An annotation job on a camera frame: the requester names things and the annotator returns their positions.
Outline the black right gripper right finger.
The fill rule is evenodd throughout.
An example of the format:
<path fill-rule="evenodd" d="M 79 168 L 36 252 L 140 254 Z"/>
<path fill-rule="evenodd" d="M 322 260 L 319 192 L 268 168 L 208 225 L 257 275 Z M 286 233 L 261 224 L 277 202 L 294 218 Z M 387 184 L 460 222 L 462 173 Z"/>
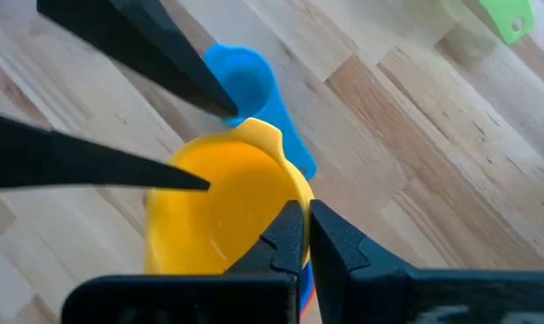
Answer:
<path fill-rule="evenodd" d="M 310 249 L 324 324 L 404 324 L 413 266 L 320 200 L 311 202 Z"/>

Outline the green measuring cup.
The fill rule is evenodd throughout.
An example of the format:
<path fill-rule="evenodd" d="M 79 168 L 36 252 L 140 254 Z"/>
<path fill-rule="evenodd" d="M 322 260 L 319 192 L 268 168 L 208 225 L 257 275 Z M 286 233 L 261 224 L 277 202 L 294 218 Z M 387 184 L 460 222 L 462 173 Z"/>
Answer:
<path fill-rule="evenodd" d="M 506 44 L 513 44 L 535 24 L 531 0 L 479 0 Z"/>

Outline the teal measuring cup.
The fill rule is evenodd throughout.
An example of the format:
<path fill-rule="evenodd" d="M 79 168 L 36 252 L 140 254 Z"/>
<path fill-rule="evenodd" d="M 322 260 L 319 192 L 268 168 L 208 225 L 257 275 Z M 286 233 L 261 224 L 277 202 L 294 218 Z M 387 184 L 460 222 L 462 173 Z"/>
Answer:
<path fill-rule="evenodd" d="M 253 49 L 215 43 L 204 62 L 238 107 L 225 122 L 236 127 L 249 117 L 267 122 L 282 132 L 286 158 L 310 180 L 317 171 L 315 159 L 299 135 L 271 66 Z"/>

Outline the yellow measuring cup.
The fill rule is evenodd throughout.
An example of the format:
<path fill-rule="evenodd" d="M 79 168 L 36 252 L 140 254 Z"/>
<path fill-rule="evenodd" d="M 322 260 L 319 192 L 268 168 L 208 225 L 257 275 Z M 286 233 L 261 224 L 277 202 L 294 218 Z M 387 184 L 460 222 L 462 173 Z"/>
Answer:
<path fill-rule="evenodd" d="M 257 242 L 289 201 L 310 222 L 313 191 L 286 158 L 281 130 L 248 118 L 186 143 L 168 163 L 207 180 L 206 191 L 147 192 L 144 272 L 220 275 Z"/>

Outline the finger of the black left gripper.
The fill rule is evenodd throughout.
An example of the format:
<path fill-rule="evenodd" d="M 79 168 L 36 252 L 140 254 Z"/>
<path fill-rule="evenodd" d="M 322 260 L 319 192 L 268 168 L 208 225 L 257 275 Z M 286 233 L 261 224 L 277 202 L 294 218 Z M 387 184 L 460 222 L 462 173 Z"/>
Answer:
<path fill-rule="evenodd" d="M 37 11 L 173 95 L 221 118 L 239 109 L 159 0 L 36 0 Z"/>
<path fill-rule="evenodd" d="M 0 189 L 46 185 L 210 187 L 177 167 L 0 115 Z"/>

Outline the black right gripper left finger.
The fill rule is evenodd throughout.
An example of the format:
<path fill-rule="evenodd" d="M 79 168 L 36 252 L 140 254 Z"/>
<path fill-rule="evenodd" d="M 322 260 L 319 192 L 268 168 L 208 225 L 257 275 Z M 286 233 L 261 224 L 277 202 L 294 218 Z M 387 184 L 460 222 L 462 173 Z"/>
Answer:
<path fill-rule="evenodd" d="M 233 324 L 298 324 L 300 321 L 304 213 L 287 202 L 256 243 L 227 271 L 235 288 Z"/>

